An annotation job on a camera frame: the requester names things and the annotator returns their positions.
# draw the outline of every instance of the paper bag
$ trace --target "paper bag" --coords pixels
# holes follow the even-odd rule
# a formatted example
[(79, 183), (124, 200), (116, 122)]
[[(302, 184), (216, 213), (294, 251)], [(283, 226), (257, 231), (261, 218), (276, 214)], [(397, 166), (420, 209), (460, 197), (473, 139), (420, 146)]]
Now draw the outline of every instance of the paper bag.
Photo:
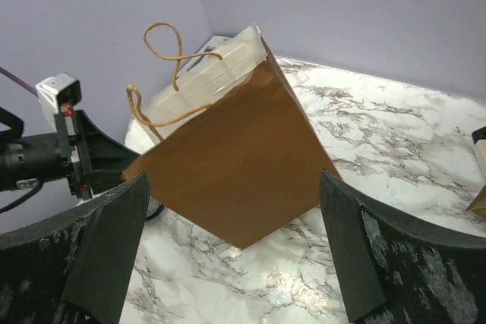
[[(207, 58), (210, 64), (193, 68), (189, 93), (180, 87), (155, 98), (178, 97), (170, 103), (178, 104), (176, 113), (194, 108), (194, 93), (208, 106), (177, 128), (158, 127), (163, 141), (124, 172), (131, 178), (145, 171), (153, 198), (239, 248), (317, 206), (323, 169), (339, 178), (259, 30), (245, 31), (253, 35), (245, 51), (250, 57), (232, 59), (223, 50), (222, 60)], [(254, 62), (259, 54), (263, 59)], [(218, 99), (214, 90), (221, 87), (225, 94)], [(167, 105), (152, 101), (142, 115), (135, 113), (141, 124), (150, 124), (147, 111), (153, 121), (173, 117)]]

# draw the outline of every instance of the marble table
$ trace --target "marble table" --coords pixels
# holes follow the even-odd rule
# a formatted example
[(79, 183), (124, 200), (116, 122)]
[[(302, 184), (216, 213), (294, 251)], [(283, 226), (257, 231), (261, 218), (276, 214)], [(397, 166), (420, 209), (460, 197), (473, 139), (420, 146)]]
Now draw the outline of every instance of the marble table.
[[(486, 236), (470, 134), (486, 104), (280, 58), (343, 179), (429, 222)], [(346, 323), (316, 207), (246, 250), (172, 211), (146, 224), (121, 324)]]

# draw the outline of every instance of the brown paper bag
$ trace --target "brown paper bag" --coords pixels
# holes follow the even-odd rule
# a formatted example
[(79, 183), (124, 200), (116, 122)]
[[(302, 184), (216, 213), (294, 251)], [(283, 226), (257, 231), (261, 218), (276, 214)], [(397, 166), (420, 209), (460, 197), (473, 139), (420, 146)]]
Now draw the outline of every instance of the brown paper bag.
[(161, 204), (239, 248), (317, 206), (323, 169), (339, 178), (260, 40), (267, 58), (243, 83), (124, 172), (145, 171)]

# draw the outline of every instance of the cable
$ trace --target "cable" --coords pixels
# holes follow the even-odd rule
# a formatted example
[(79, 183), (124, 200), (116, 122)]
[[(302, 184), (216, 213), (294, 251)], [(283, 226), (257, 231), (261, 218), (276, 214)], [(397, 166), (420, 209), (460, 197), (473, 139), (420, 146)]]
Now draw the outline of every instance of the cable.
[(30, 199), (36, 193), (38, 193), (40, 191), (40, 189), (43, 188), (43, 185), (44, 185), (44, 183), (41, 180), (37, 180), (34, 183), (34, 186), (33, 186), (32, 190), (30, 190), (28, 193), (22, 195), (21, 197), (19, 197), (13, 203), (10, 203), (7, 206), (4, 206), (3, 208), (1, 208), (0, 209), (0, 214), (2, 214), (3, 212), (7, 212), (9, 210), (12, 210), (13, 208), (16, 208), (17, 206), (19, 206), (20, 204), (25, 203), (28, 199)]
[(37, 91), (31, 85), (29, 85), (25, 81), (22, 81), (21, 79), (19, 79), (18, 77), (16, 77), (11, 72), (5, 70), (1, 66), (0, 66), (0, 74), (4, 75), (5, 77), (7, 77), (10, 80), (14, 81), (19, 87), (23, 87), (25, 90), (27, 90), (29, 93), (33, 94), (34, 96), (37, 96)]

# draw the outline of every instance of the bag handle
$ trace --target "bag handle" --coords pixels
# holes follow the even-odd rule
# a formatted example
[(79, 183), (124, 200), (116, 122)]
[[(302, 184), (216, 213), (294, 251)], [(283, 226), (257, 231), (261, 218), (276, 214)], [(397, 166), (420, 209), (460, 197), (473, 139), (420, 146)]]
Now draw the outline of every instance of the bag handle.
[[(164, 55), (161, 55), (161, 54), (159, 54), (151, 46), (151, 44), (149, 44), (149, 42), (147, 40), (147, 34), (152, 29), (157, 28), (159, 26), (169, 27), (169, 28), (171, 28), (174, 31), (175, 36), (177, 37), (177, 46), (178, 46), (177, 56), (164, 56)], [(176, 61), (176, 63), (175, 63), (175, 70), (172, 73), (172, 87), (174, 88), (174, 90), (176, 92), (179, 91), (179, 86), (177, 85), (177, 73), (178, 73), (178, 71), (179, 71), (179, 69), (181, 67), (181, 61), (182, 60), (187, 60), (189, 58), (200, 57), (200, 56), (205, 56), (205, 55), (216, 56), (217, 58), (219, 58), (219, 60), (222, 60), (222, 56), (219, 53), (217, 53), (217, 52), (201, 52), (201, 53), (195, 53), (193, 55), (182, 55), (182, 39), (181, 39), (181, 34), (179, 33), (178, 29), (173, 24), (166, 23), (166, 22), (158, 22), (158, 23), (154, 23), (154, 24), (149, 25), (147, 27), (147, 29), (145, 30), (145, 32), (144, 32), (144, 42), (147, 45), (147, 47), (150, 49), (150, 51), (152, 51), (152, 53), (155, 56), (157, 56), (158, 58), (161, 58), (162, 60), (167, 60), (167, 61)], [(134, 104), (134, 96), (133, 96), (133, 94), (135, 94), (137, 96), (137, 104), (136, 105)], [(174, 123), (176, 123), (176, 122), (178, 122), (178, 121), (180, 121), (180, 120), (188, 117), (189, 115), (193, 115), (194, 113), (200, 112), (201, 110), (208, 109), (212, 105), (212, 103), (204, 104), (204, 105), (198, 106), (197, 108), (194, 108), (194, 109), (192, 109), (192, 110), (184, 113), (183, 115), (179, 115), (178, 117), (173, 118), (173, 119), (170, 119), (168, 121), (163, 121), (163, 122), (159, 122), (159, 123), (153, 123), (142, 112), (142, 95), (140, 93), (140, 90), (135, 85), (129, 84), (127, 86), (127, 97), (128, 97), (128, 105), (130, 106), (131, 114), (141, 124), (144, 124), (144, 125), (148, 126), (148, 128), (150, 129), (150, 131), (152, 133), (154, 133), (157, 136), (157, 138), (159, 138), (159, 140), (161, 142), (164, 141), (164, 138), (160, 135), (160, 133), (156, 129), (156, 127), (165, 127), (166, 125), (174, 124)]]

